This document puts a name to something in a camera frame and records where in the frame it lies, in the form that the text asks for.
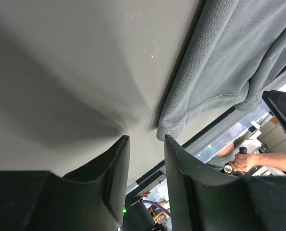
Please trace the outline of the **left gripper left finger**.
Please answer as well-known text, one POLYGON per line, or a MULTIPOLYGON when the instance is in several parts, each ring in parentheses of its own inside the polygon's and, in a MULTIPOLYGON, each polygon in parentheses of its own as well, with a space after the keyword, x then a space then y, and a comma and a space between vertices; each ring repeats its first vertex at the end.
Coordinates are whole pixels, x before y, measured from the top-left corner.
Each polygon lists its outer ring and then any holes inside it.
POLYGON ((59 177, 0 171, 0 231, 116 231, 123 222, 130 138, 59 177))

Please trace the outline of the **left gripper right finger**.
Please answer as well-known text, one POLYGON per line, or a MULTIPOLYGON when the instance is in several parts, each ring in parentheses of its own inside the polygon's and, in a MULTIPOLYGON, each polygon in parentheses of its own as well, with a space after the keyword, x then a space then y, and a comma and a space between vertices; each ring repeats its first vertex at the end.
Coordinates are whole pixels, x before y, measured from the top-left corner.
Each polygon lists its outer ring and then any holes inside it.
POLYGON ((164 143, 173 230, 286 231, 286 176, 227 176, 164 143))

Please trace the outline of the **grey t shirt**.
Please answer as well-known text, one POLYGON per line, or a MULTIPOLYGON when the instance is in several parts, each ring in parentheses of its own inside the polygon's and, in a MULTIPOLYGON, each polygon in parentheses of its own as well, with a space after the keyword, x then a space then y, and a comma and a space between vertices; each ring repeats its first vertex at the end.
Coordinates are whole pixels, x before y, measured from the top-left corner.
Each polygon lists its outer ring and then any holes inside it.
POLYGON ((286 0, 207 0, 174 79, 157 138, 177 138, 200 113, 254 111, 286 66, 286 0))

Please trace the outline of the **operator forearm in background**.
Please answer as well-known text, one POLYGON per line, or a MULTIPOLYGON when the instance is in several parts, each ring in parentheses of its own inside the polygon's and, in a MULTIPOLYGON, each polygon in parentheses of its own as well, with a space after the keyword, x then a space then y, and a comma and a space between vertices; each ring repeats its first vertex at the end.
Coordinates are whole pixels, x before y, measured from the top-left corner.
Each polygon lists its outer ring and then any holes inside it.
POLYGON ((255 166, 274 167, 286 173, 285 153, 262 153, 254 154, 252 157, 255 166))

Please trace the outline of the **operator hand in background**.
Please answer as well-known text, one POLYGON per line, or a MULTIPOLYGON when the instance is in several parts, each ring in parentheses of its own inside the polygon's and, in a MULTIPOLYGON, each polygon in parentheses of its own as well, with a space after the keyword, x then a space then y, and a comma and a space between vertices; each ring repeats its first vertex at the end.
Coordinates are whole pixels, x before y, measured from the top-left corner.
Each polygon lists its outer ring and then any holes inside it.
POLYGON ((234 171, 240 171, 247 173, 256 165, 256 155, 255 154, 241 154, 235 155, 235 159, 230 162, 234 171))

